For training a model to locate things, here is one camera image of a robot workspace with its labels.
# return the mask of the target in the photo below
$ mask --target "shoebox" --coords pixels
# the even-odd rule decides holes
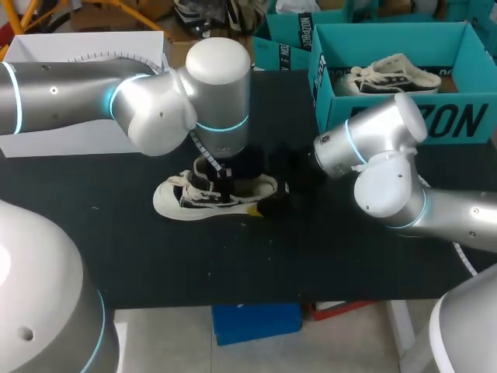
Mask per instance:
[[[252,43],[257,68],[263,70],[307,70],[309,68],[311,52],[272,41],[266,22],[256,30]]]
[[[277,14],[275,2],[272,2],[267,13],[267,24],[271,39],[277,43],[310,51],[314,26],[352,22],[353,3],[353,0],[335,2],[339,7],[338,9],[321,12]]]
[[[308,78],[321,133],[386,99],[338,97],[335,79],[396,53],[442,76],[437,94],[412,97],[426,120],[426,144],[488,141],[497,117],[497,67],[467,23],[317,25]]]
[[[68,62],[106,51],[136,54],[162,63],[164,33],[49,33],[18,35],[4,62]],[[6,157],[131,153],[137,149],[113,120],[94,120],[51,131],[0,136]]]
[[[466,19],[491,56],[497,57],[497,2],[495,0],[471,1]]]
[[[212,320],[217,345],[224,346],[298,332],[302,311],[297,303],[213,305]]]
[[[444,20],[446,22],[461,22],[466,20],[469,0],[444,0],[447,4]]]

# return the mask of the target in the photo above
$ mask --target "cable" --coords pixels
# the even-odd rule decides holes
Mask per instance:
[[[429,184],[424,180],[421,176],[419,176],[419,181],[421,182],[422,185],[425,187],[430,188]],[[473,267],[473,265],[470,263],[470,261],[467,259],[466,254],[464,254],[461,245],[459,245],[457,242],[452,242],[452,246],[455,248],[457,255],[461,258],[461,261],[463,262],[464,266],[467,268],[471,276],[476,276],[478,272],[476,269]]]

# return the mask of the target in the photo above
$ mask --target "shoe sole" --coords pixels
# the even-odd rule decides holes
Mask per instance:
[[[237,204],[236,206],[225,208],[184,208],[179,206],[179,202],[174,197],[174,193],[166,193],[172,196],[170,200],[161,193],[162,187],[169,187],[165,182],[157,187],[154,192],[154,209],[162,216],[180,221],[195,221],[212,218],[218,215],[249,214],[248,209],[257,205],[256,202],[250,204]]]
[[[410,96],[422,96],[422,95],[434,95],[438,93],[439,87],[436,87],[434,89],[431,89],[429,91],[414,91],[414,92],[404,92],[407,93]],[[350,96],[391,96],[394,95],[395,93],[362,93],[362,92],[357,92],[352,89],[349,89],[349,87],[346,84],[338,84],[334,88],[335,95],[337,97],[350,97]]]

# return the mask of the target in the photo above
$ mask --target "teal cardboard box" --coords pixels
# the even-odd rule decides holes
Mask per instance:
[[[466,19],[491,56],[497,57],[497,2],[473,0],[467,6]]]
[[[303,51],[271,40],[267,23],[262,24],[252,38],[255,66],[264,70],[307,70],[310,51]]]
[[[352,22],[353,3],[353,0],[347,0],[345,7],[337,10],[276,14],[275,2],[272,2],[267,13],[271,39],[277,43],[311,51],[314,26]]]
[[[426,121],[424,144],[485,143],[497,124],[497,67],[466,23],[318,25],[309,84],[321,133],[386,95],[335,96],[331,77],[404,53],[419,68],[451,77],[457,91],[413,96]]]

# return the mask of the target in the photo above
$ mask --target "red object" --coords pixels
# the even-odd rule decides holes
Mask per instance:
[[[0,47],[10,44],[14,39],[14,36],[14,30],[10,26],[10,23],[6,23],[0,27]]]
[[[316,311],[313,305],[309,305],[309,310],[311,311],[312,317],[314,317],[316,321],[321,321],[333,316],[341,315],[343,313],[352,311],[354,309],[360,309],[361,307],[372,305],[373,303],[376,302],[375,301],[347,302],[343,303],[342,305],[336,305],[335,307],[331,307],[329,309],[323,309],[321,311]]]

